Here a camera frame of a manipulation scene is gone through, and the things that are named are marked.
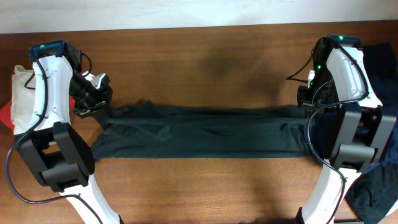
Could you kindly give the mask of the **dark green Nike t-shirt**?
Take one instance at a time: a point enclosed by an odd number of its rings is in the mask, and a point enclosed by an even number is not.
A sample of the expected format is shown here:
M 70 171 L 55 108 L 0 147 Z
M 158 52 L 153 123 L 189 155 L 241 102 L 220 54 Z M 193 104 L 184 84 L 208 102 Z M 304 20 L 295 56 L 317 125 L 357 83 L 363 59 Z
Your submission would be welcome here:
M 113 109 L 92 144 L 105 158 L 295 158 L 310 152 L 301 108 L 190 108 L 150 101 Z

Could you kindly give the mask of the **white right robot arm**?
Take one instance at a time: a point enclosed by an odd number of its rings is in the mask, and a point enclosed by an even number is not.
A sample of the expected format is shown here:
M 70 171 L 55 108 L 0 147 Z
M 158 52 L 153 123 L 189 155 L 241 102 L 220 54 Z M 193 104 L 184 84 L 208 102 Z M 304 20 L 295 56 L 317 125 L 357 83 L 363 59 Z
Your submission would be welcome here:
M 295 222 L 334 223 L 352 184 L 381 157 L 397 120 L 376 96 L 364 66 L 358 38 L 319 38 L 309 61 L 313 69 L 297 90 L 308 116 L 305 135 L 322 164 L 317 184 Z

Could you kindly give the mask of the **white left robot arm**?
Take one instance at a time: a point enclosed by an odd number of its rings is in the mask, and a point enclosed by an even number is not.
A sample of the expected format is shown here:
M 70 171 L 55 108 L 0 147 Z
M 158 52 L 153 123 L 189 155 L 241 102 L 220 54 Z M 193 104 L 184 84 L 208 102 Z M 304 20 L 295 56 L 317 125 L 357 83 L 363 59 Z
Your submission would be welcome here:
M 11 181 L 6 160 L 6 180 L 13 194 L 29 204 L 67 199 L 85 223 L 122 223 L 107 203 L 95 180 L 91 147 L 73 129 L 70 111 L 93 117 L 102 128 L 110 116 L 113 90 L 107 74 L 83 72 L 86 55 L 66 40 L 30 48 L 35 78 L 35 100 L 28 128 L 17 135 L 10 152 L 18 151 L 36 181 L 58 192 L 58 197 L 29 200 Z

